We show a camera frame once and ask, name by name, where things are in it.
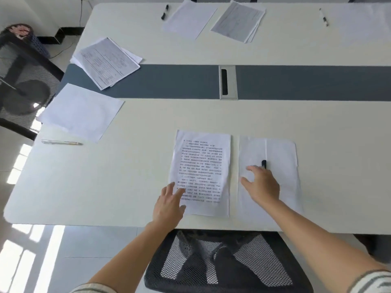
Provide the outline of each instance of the chair backrest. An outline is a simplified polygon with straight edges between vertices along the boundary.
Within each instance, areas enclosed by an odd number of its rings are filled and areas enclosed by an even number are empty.
[[[0,35],[0,125],[29,139],[34,119],[55,95],[64,73],[11,33]]]
[[[144,281],[167,293],[313,292],[277,232],[174,230]]]

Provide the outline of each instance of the forearm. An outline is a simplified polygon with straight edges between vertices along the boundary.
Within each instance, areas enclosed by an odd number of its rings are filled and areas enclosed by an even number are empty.
[[[89,283],[100,283],[118,293],[135,292],[153,254],[167,236],[167,231],[154,222],[98,271]]]
[[[384,269],[369,255],[349,246],[283,202],[264,208],[331,292],[346,293],[360,275]]]

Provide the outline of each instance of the striped sleeve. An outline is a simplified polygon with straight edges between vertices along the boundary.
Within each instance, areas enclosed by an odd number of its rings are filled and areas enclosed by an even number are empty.
[[[368,271],[354,282],[348,293],[391,293],[391,272]]]
[[[108,286],[91,283],[83,284],[73,289],[70,293],[117,293],[115,290]]]

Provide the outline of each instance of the stack of paper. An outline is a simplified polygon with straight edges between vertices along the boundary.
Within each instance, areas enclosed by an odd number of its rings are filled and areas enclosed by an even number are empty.
[[[267,168],[272,171],[280,185],[280,200],[296,212],[302,213],[296,145],[284,139],[240,137],[239,140],[238,217],[242,221],[263,222],[278,228],[277,223],[251,199],[240,183],[240,177],[254,181],[254,174],[247,171],[246,167],[261,166],[262,160],[267,161]]]
[[[184,0],[162,29],[195,40],[217,10],[217,6]]]
[[[254,9],[231,0],[230,6],[211,31],[243,43],[249,43],[253,40],[265,12],[266,9]]]
[[[71,62],[82,68],[103,90],[137,71],[141,60],[110,38],[104,38],[76,53]]]
[[[98,142],[124,101],[67,84],[37,120]]]
[[[338,28],[345,45],[366,41],[391,41],[391,3],[335,4],[326,13]]]
[[[230,135],[177,131],[169,182],[174,191],[186,188],[185,214],[230,216],[230,158]]]

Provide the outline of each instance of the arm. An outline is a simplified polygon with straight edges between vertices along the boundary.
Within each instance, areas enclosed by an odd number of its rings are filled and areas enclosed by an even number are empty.
[[[183,217],[186,206],[179,207],[185,189],[172,194],[174,182],[161,190],[153,220],[144,231],[98,271],[88,283],[99,283],[117,293],[135,292],[153,254]]]
[[[247,169],[254,173],[254,182],[242,177],[241,183],[251,198],[276,221],[331,292],[345,293],[364,273],[386,269],[280,201],[280,186],[270,170]]]

